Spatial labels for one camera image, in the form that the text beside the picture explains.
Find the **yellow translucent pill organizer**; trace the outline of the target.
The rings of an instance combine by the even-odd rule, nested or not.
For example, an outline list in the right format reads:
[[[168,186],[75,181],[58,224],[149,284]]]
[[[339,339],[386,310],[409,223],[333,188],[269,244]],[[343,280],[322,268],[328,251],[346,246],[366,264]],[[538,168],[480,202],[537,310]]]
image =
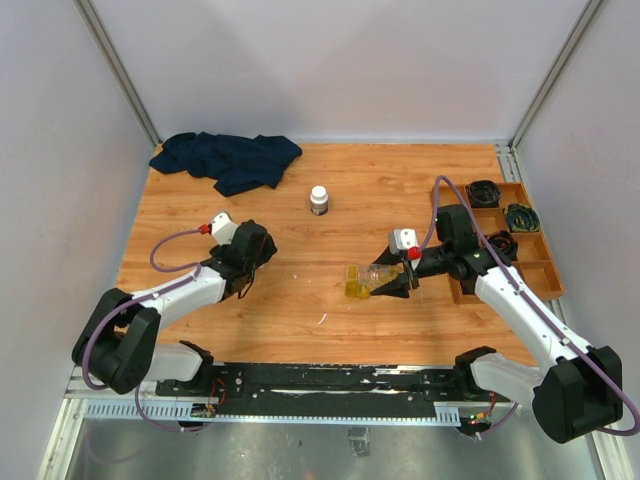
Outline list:
[[[366,267],[349,265],[346,270],[344,291],[348,298],[367,299],[371,289],[368,285],[369,273]]]

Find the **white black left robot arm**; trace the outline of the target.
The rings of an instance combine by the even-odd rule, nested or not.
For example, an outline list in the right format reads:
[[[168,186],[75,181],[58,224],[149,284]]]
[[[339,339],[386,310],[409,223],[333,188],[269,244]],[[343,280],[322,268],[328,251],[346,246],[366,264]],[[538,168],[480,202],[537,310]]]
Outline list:
[[[196,231],[216,242],[209,258],[171,268],[174,279],[162,285],[101,296],[71,354],[88,388],[123,395],[145,381],[177,381],[195,396],[212,388],[210,353],[188,341],[160,345],[158,335],[203,307],[244,297],[277,247],[265,227],[236,224],[226,213]]]

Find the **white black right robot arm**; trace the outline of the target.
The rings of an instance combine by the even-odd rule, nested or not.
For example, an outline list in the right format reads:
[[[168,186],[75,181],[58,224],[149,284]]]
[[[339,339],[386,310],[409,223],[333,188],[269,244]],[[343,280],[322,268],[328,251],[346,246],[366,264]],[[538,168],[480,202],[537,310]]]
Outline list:
[[[408,297],[422,278],[437,275],[472,286],[526,346],[535,366],[513,362],[490,347],[455,360],[453,387],[466,400],[493,392],[528,407],[552,440],[566,443],[623,416],[622,363],[609,347],[595,348],[564,325],[525,284],[503,252],[479,234],[461,204],[438,208],[439,245],[422,248],[412,229],[396,229],[368,267],[372,295]]]

